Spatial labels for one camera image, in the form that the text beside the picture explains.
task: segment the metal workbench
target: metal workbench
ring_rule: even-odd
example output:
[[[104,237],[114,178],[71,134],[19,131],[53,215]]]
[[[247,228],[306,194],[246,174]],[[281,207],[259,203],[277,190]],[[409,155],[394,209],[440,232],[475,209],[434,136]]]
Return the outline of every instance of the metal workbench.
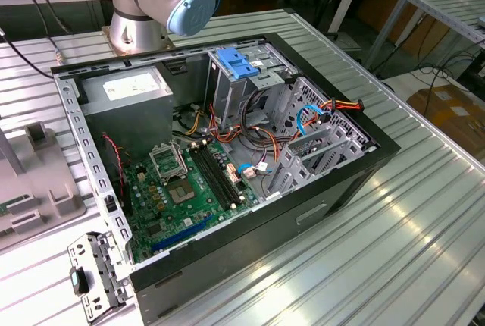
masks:
[[[364,62],[367,69],[374,63],[382,45],[408,3],[416,6],[418,11],[399,37],[397,45],[411,33],[422,15],[428,14],[472,43],[480,43],[482,48],[485,47],[485,29],[477,23],[479,17],[485,16],[485,0],[398,0]]]
[[[285,11],[212,19],[177,46],[278,32],[401,147],[351,204],[181,306],[163,325],[462,324],[485,302],[485,168],[316,32]],[[68,62],[112,56],[101,33],[56,39]],[[47,69],[44,39],[17,44]],[[81,218],[0,255],[0,324],[84,325],[66,247],[104,230],[55,85],[0,45],[0,127],[44,120],[87,206]],[[141,324],[127,306],[104,325]]]

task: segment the table leg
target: table leg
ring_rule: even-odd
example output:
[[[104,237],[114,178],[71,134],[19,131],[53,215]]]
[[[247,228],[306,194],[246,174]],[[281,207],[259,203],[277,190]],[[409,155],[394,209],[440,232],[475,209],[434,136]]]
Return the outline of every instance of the table leg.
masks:
[[[409,22],[406,24],[401,35],[396,40],[396,43],[394,43],[394,45],[396,47],[398,47],[402,42],[404,42],[406,40],[406,38],[408,38],[409,34],[411,34],[412,30],[415,28],[416,24],[423,17],[423,15],[424,15],[424,12],[422,10],[420,10],[420,9],[416,10],[416,12],[413,14],[411,19],[409,19]]]
[[[399,44],[401,44],[402,41],[409,36],[409,34],[411,34],[411,31],[414,29],[415,25],[418,23],[418,21],[421,19],[422,16],[423,16],[423,11],[421,11],[421,10],[418,9],[414,13],[414,15],[412,16],[412,18],[409,19],[408,24],[406,25],[406,27],[402,31],[402,33],[399,36],[399,38],[396,40],[396,47]]]
[[[340,24],[342,23],[343,18],[346,16],[351,2],[352,0],[342,0],[340,2],[339,8],[337,9],[335,16],[333,17],[332,24],[328,29],[329,33],[336,33],[339,31]]]
[[[367,68],[368,70],[371,69],[371,65],[374,63],[377,54],[380,51],[380,48],[386,41],[387,36],[391,32],[391,29],[394,27],[394,24],[396,24],[396,21],[398,20],[399,16],[402,13],[402,10],[404,9],[406,3],[408,0],[398,0],[396,6],[394,7],[393,12],[391,15],[387,18],[387,22],[384,24],[382,30],[380,31],[379,35],[377,36],[374,44],[371,47],[371,50],[368,53],[367,58],[364,61],[364,67]]]

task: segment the ram slot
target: ram slot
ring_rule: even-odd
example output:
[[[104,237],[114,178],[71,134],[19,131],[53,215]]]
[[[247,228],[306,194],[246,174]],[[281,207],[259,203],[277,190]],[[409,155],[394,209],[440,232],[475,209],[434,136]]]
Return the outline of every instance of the ram slot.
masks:
[[[205,147],[190,155],[224,210],[229,210],[233,203],[241,202],[232,184]]]
[[[221,170],[215,159],[212,157],[211,153],[208,151],[207,147],[204,148],[202,151],[202,155],[205,157],[205,160],[209,164],[209,166],[212,168],[214,174],[219,177],[220,184],[224,188],[224,192],[229,196],[231,203],[240,203],[241,200],[239,199],[239,196],[237,195],[236,190],[233,187],[233,184],[227,179],[226,175],[224,172]]]
[[[224,191],[217,185],[217,179],[212,175],[211,169],[207,166],[204,158],[202,157],[200,152],[192,152],[190,154],[194,163],[196,163],[197,168],[200,170],[202,176],[204,177],[205,181],[208,183],[211,191],[216,196],[217,200],[221,204],[224,210],[228,210],[230,208],[229,199],[225,196]]]

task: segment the black plastic clip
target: black plastic clip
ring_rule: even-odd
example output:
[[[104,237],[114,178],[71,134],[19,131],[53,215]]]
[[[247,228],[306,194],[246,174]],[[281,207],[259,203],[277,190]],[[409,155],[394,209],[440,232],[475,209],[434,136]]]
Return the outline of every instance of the black plastic clip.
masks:
[[[333,97],[332,98],[332,114],[335,114],[335,110],[336,110],[336,100]]]

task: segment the metal frame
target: metal frame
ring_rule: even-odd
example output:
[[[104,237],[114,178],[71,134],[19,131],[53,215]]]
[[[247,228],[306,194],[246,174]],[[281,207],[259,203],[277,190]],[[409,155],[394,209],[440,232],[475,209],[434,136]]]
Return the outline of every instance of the metal frame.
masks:
[[[485,0],[398,0],[393,12],[372,45],[364,62],[364,67],[368,69],[374,63],[380,48],[408,3],[413,4],[419,10],[408,22],[408,25],[396,42],[397,45],[411,33],[423,14],[434,17],[473,43],[483,42],[485,40],[485,30],[477,25],[478,18],[485,14],[485,9],[480,6],[483,2]],[[454,7],[460,7],[460,14],[463,13],[464,15],[454,16],[454,14],[450,14],[448,10]]]

